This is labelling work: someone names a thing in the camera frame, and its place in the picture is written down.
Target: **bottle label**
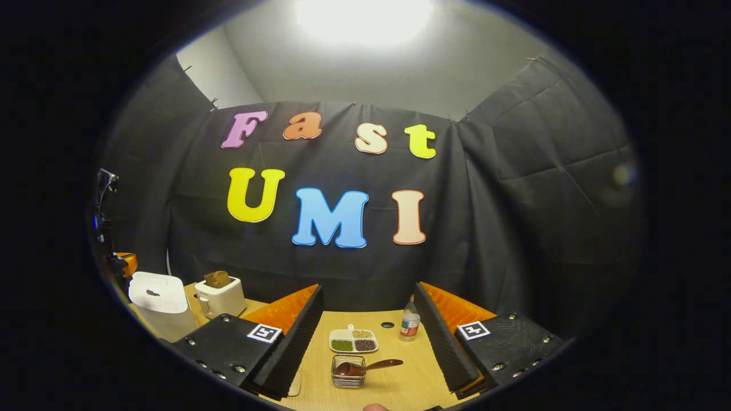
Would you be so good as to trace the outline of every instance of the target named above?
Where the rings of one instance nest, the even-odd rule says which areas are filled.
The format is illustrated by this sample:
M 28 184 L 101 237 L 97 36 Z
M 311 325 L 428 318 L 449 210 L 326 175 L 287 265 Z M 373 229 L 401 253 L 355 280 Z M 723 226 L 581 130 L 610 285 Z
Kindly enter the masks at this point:
M 404 318 L 401 321 L 401 335 L 402 336 L 415 336 L 419 329 L 419 320 L 407 320 Z

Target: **yellow letter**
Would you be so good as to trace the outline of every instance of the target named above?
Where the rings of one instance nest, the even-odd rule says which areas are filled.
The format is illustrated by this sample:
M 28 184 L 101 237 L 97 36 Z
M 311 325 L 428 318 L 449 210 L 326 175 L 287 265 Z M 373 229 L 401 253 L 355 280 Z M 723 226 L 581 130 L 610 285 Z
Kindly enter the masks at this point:
M 365 153 L 381 154 L 388 148 L 386 129 L 380 124 L 363 123 L 355 130 L 355 148 Z
M 424 124 L 411 126 L 404 130 L 409 135 L 409 149 L 416 157 L 430 159 L 436 156 L 436 150 L 426 148 L 426 139 L 435 139 L 436 135 L 426 129 Z
M 297 114 L 289 119 L 291 125 L 284 129 L 282 135 L 288 140 L 315 138 L 322 133 L 322 130 L 319 128 L 321 119 L 320 114 L 314 111 Z
M 419 202 L 424 193 L 416 190 L 401 190 L 391 194 L 398 204 L 398 232 L 393 236 L 396 244 L 419 244 L 426 240 L 426 234 L 419 228 Z
M 229 173 L 231 186 L 229 187 L 228 209 L 233 218 L 245 222 L 261 222 L 269 218 L 274 209 L 276 199 L 276 188 L 279 180 L 284 178 L 284 171 L 269 169 L 262 171 L 264 179 L 264 192 L 259 207 L 250 208 L 246 206 L 246 189 L 249 187 L 249 180 L 256 172 L 251 168 L 234 168 Z

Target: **ceiling light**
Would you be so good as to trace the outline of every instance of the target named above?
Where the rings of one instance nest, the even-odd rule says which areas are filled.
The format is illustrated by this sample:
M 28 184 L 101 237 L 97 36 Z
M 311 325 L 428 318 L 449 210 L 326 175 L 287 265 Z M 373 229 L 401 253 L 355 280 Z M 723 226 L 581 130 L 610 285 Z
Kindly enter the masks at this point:
M 298 25 L 326 42 L 388 45 L 419 34 L 431 16 L 428 0 L 300 0 Z

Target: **spoon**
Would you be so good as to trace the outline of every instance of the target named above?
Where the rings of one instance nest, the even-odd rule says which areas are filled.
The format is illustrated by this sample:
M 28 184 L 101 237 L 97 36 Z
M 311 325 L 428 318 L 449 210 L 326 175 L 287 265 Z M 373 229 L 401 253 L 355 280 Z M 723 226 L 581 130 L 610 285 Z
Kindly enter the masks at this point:
M 351 377 L 354 375 L 365 374 L 366 371 L 372 369 L 400 366 L 403 363 L 404 362 L 401 360 L 383 360 L 365 367 L 360 367 L 353 363 L 342 363 L 337 368 L 335 368 L 335 375 L 339 375 L 341 377 Z

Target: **bottle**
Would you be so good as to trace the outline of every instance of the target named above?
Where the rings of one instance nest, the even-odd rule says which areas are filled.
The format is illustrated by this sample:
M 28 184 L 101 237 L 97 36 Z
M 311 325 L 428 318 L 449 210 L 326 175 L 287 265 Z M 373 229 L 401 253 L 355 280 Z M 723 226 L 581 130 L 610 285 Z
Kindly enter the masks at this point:
M 414 341 L 414 338 L 416 338 L 416 332 L 419 330 L 420 321 L 421 316 L 416 310 L 416 306 L 414 305 L 414 295 L 412 294 L 412 296 L 409 297 L 409 303 L 404 309 L 404 316 L 401 318 L 401 332 L 398 335 L 399 338 L 401 338 L 401 341 Z

